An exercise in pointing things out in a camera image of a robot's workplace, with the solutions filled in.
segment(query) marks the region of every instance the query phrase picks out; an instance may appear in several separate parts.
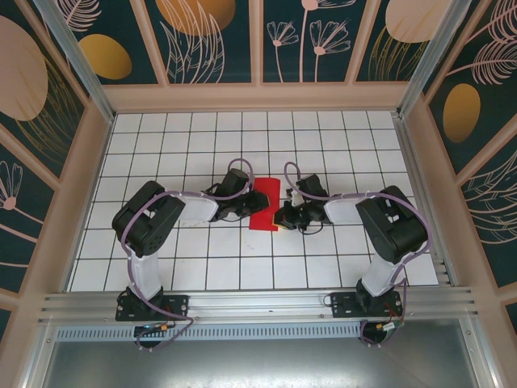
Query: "gray floor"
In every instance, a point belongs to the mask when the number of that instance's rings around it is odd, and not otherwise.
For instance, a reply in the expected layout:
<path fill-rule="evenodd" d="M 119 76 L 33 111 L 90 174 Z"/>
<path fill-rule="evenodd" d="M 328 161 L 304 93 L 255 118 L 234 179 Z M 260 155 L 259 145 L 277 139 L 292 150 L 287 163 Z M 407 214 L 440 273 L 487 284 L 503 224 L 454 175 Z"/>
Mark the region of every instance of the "gray floor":
<path fill-rule="evenodd" d="M 130 343 L 61 343 L 47 388 L 473 388 L 455 322 L 408 323 L 393 342 L 358 339 L 178 342 L 155 354 Z"/>

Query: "yellow oval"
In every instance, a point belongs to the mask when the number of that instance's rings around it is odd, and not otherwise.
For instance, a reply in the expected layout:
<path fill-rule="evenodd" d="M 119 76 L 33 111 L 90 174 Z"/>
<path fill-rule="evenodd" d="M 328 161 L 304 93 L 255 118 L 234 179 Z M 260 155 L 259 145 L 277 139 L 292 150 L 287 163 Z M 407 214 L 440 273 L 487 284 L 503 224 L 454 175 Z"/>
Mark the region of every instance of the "yellow oval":
<path fill-rule="evenodd" d="M 391 0 L 386 8 L 386 29 L 404 43 L 430 40 L 439 26 L 450 0 Z"/>
<path fill-rule="evenodd" d="M 474 130 L 481 111 L 477 90 L 466 83 L 454 86 L 443 109 L 443 130 L 450 141 L 461 143 Z"/>
<path fill-rule="evenodd" d="M 18 24 L 0 16 L 0 112 L 15 120 L 32 120 L 47 100 L 45 57 Z"/>
<path fill-rule="evenodd" d="M 235 16 L 235 0 L 156 0 L 156 5 L 165 20 L 174 29 L 192 36 L 208 35 L 197 5 L 207 15 L 213 16 L 219 29 L 227 27 Z"/>
<path fill-rule="evenodd" d="M 97 75 L 122 79 L 132 70 L 131 58 L 119 42 L 109 36 L 92 34 L 79 41 L 84 55 Z"/>

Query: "red object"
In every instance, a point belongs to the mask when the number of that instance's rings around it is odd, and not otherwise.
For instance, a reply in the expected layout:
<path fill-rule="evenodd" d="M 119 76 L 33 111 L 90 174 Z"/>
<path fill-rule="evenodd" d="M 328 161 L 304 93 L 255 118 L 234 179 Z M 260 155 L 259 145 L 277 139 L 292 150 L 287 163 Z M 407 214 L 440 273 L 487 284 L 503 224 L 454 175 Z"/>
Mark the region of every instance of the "red object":
<path fill-rule="evenodd" d="M 278 226 L 273 225 L 273 218 L 280 208 L 280 179 L 255 178 L 253 189 L 266 194 L 269 207 L 250 217 L 250 229 L 277 232 Z"/>

